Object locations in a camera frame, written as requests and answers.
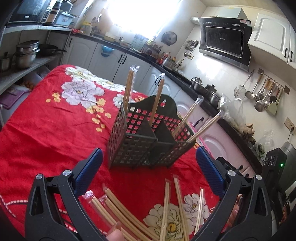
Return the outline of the right hand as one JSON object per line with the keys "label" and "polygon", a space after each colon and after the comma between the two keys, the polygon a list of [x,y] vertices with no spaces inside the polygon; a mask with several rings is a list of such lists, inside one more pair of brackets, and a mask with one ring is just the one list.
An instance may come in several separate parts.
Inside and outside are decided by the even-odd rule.
{"label": "right hand", "polygon": [[240,204],[242,203],[242,200],[243,200],[243,195],[239,194],[237,196],[236,202],[235,202],[235,204],[233,206],[231,214],[230,214],[230,216],[229,216],[229,218],[227,220],[227,223],[225,224],[222,232],[225,232],[226,230],[230,229],[233,226],[233,224],[235,222],[235,219],[236,219],[236,216],[238,214],[239,208],[240,208]]}

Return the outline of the left hand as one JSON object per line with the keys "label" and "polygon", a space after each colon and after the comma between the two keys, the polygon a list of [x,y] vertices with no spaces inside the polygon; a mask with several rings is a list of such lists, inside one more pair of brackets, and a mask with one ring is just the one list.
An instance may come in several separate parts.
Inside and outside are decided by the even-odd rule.
{"label": "left hand", "polygon": [[116,222],[106,235],[108,241],[125,241],[123,232],[121,231],[121,222]]}

